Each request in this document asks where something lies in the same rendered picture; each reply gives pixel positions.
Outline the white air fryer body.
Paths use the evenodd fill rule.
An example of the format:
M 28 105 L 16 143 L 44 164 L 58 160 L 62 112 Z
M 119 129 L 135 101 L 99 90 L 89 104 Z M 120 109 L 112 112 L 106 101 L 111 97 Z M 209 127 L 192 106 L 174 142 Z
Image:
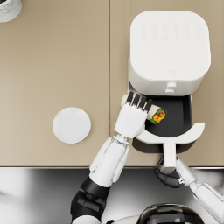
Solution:
M 130 26 L 129 82 L 144 95 L 190 95 L 211 65 L 205 20 L 186 10 L 148 10 Z

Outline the chicken roll wrap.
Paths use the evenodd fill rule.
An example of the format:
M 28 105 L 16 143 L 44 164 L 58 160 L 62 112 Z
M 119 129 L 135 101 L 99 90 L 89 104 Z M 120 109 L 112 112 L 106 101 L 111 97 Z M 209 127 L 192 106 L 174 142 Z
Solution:
M 165 118 L 166 114 L 167 112 L 165 108 L 160 108 L 159 106 L 152 104 L 148 112 L 147 119 L 153 124 L 157 124 Z

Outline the white marbled pot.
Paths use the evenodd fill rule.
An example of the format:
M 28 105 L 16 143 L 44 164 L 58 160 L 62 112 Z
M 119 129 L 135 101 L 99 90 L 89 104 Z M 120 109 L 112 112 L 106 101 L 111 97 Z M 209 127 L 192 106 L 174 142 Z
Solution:
M 21 0 L 0 0 L 0 23 L 9 22 L 22 10 Z

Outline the air fryer drawer with handle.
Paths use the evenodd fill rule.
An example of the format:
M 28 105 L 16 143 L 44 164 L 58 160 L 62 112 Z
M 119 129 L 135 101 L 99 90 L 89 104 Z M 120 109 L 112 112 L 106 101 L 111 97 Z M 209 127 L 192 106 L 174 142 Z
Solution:
M 132 146 L 144 153 L 162 153 L 160 171 L 171 174 L 176 169 L 176 146 L 188 150 L 201 136 L 203 122 L 192 122 L 192 96 L 147 95 L 153 103 L 166 109 L 165 119 L 158 124 L 145 122 L 145 130 L 132 141 Z

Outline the round white plate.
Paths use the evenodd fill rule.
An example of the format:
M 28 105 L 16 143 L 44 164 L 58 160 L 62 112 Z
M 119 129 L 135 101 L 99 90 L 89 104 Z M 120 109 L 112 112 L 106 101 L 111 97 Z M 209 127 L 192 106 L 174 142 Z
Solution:
M 53 134 L 66 144 L 81 142 L 90 130 L 90 118 L 81 108 L 64 108 L 54 117 L 52 122 Z

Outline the dark round robot body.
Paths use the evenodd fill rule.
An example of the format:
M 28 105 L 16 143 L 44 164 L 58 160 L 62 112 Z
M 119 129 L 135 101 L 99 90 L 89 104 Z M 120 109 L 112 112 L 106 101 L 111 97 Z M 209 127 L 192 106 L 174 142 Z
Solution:
M 205 224 L 190 207 L 180 204 L 156 204 L 147 207 L 136 224 Z

